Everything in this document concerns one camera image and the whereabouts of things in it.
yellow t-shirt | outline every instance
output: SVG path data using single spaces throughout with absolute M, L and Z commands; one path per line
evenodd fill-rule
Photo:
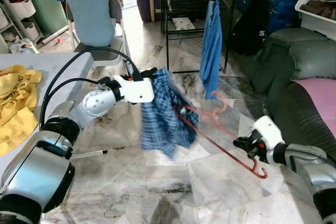
M 34 131 L 36 83 L 42 73 L 13 65 L 0 71 L 0 156 L 10 152 Z

light blue chair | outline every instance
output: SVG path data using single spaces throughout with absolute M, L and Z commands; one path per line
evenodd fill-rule
M 67 18 L 74 51 L 79 52 L 92 46 L 108 46 L 130 56 L 122 21 L 122 9 L 118 0 L 67 0 L 67 2 Z M 72 22 L 76 34 L 72 33 Z M 117 24 L 121 27 L 121 36 L 114 35 Z M 116 65 L 121 61 L 121 57 L 113 52 L 92 51 L 91 54 L 94 66 Z

black backpack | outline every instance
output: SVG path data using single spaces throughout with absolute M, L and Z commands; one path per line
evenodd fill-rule
M 268 0 L 253 0 L 229 36 L 229 49 L 241 55 L 256 54 L 266 39 L 268 23 Z

white plastic container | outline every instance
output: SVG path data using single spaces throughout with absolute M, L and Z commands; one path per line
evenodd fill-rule
M 14 8 L 19 18 L 28 18 L 36 12 L 32 0 L 24 0 L 20 3 L 10 3 L 10 4 Z
M 39 34 L 38 34 L 35 24 L 33 22 L 23 22 L 23 25 L 25 26 L 30 39 L 33 41 L 37 39 Z
M 302 13 L 301 27 L 309 30 L 318 31 L 328 38 L 336 40 L 336 21 L 324 18 L 322 16 L 306 12 L 300 9 L 301 5 L 306 4 L 310 0 L 298 0 L 295 6 L 295 10 Z
M 2 11 L 2 9 L 0 8 L 0 29 L 4 28 L 5 26 L 7 26 L 9 24 L 4 12 Z

green container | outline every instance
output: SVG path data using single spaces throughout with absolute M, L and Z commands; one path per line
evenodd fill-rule
M 44 35 L 49 36 L 67 25 L 67 19 L 60 1 L 31 1 L 36 10 L 34 18 Z

